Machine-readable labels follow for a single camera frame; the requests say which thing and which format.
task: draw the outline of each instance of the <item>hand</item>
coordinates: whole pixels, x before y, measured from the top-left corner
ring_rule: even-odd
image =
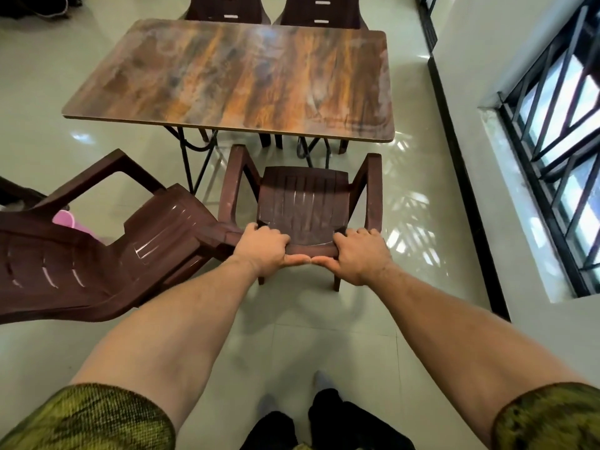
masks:
[[[350,284],[371,286],[386,269],[399,268],[392,261],[389,249],[376,229],[369,232],[365,228],[349,228],[346,235],[336,232],[334,242],[340,250],[339,260],[317,256],[311,261]]]
[[[277,229],[251,222],[230,257],[232,260],[248,261],[257,277],[269,277],[280,268],[310,263],[310,257],[304,254],[286,254],[286,245],[290,236]]]

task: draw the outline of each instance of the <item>foot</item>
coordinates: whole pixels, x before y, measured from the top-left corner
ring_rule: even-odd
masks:
[[[275,397],[270,393],[267,393],[260,399],[257,410],[260,420],[261,418],[269,415],[271,412],[278,412],[279,407],[277,406]]]
[[[334,384],[334,381],[325,373],[325,371],[316,371],[314,373],[314,377],[312,378],[312,385],[314,386],[314,394],[316,395],[320,391],[326,390],[328,388],[333,388],[337,390],[338,388]]]

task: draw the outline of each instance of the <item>forearm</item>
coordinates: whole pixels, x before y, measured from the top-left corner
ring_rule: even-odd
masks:
[[[255,280],[252,264],[234,256],[169,289],[109,332],[72,383],[105,383],[146,396],[178,430],[202,394]]]
[[[371,285],[442,392],[488,446],[494,418],[522,393],[584,382],[542,346],[490,312],[401,272]]]

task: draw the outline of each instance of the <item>window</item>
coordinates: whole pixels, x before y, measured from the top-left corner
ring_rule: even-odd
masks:
[[[586,0],[500,116],[577,296],[600,292],[600,0]]]

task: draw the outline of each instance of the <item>left hand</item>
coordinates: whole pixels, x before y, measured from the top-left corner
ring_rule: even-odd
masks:
[[[248,261],[257,277],[269,277],[280,268],[310,263],[310,257],[304,254],[286,254],[286,245],[290,236],[277,229],[251,222],[230,257],[232,260]]]

